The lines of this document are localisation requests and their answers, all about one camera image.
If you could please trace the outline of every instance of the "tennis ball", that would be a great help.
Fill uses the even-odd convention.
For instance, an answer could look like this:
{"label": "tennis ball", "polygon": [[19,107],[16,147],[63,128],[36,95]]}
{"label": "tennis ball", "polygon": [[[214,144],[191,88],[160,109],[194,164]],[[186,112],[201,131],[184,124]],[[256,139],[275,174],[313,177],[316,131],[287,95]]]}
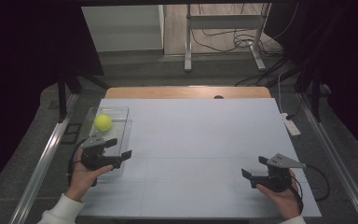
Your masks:
{"label": "tennis ball", "polygon": [[112,120],[110,119],[109,116],[105,114],[101,114],[95,118],[94,126],[96,129],[100,130],[101,132],[106,132],[110,128],[112,128]]}

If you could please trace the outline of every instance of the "white wall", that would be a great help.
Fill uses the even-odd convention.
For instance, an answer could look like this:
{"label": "white wall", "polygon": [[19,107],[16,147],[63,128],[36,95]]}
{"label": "white wall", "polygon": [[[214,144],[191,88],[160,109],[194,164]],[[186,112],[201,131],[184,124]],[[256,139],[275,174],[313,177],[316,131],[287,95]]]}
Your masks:
{"label": "white wall", "polygon": [[82,10],[98,52],[163,49],[162,7],[82,7]]}

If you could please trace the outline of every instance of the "power strip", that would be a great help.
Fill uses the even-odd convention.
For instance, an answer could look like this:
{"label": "power strip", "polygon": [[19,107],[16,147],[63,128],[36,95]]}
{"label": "power strip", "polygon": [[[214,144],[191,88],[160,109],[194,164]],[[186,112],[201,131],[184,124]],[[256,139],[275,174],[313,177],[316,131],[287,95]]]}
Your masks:
{"label": "power strip", "polygon": [[293,121],[290,119],[286,119],[287,117],[286,113],[281,113],[281,116],[282,116],[282,121],[286,126],[287,132],[289,132],[290,136],[294,137],[294,136],[301,135],[301,132],[298,130],[296,125],[293,123]]}

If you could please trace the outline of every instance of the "hand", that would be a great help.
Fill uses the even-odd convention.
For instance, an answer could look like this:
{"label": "hand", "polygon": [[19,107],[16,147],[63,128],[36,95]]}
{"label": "hand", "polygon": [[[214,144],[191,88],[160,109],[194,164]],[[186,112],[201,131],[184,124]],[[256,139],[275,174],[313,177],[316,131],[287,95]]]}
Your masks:
{"label": "hand", "polygon": [[[296,177],[295,173],[293,173],[292,170],[290,170],[290,175],[292,177]],[[256,185],[256,187],[263,194],[269,197],[273,202],[275,202],[284,220],[288,220],[293,217],[298,217],[300,215],[296,196],[293,194],[292,191],[290,191],[290,189],[277,193],[259,184]],[[292,178],[292,187],[296,191],[298,191],[296,181],[293,178]]]}
{"label": "hand", "polygon": [[113,165],[104,166],[98,170],[88,170],[80,161],[83,149],[79,149],[75,155],[74,171],[72,172],[71,186],[65,192],[66,197],[80,202],[94,180],[113,169]]}

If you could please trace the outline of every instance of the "white tabletop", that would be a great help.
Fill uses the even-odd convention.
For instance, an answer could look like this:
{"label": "white tabletop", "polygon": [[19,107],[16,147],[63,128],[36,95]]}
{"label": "white tabletop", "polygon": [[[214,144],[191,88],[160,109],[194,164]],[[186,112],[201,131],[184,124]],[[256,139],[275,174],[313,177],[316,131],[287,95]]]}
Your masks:
{"label": "white tabletop", "polygon": [[[81,216],[117,218],[262,218],[275,205],[241,175],[267,175],[258,156],[298,161],[274,99],[115,99],[127,106],[131,135],[122,175],[101,176]],[[304,217],[321,213],[304,173]]]}

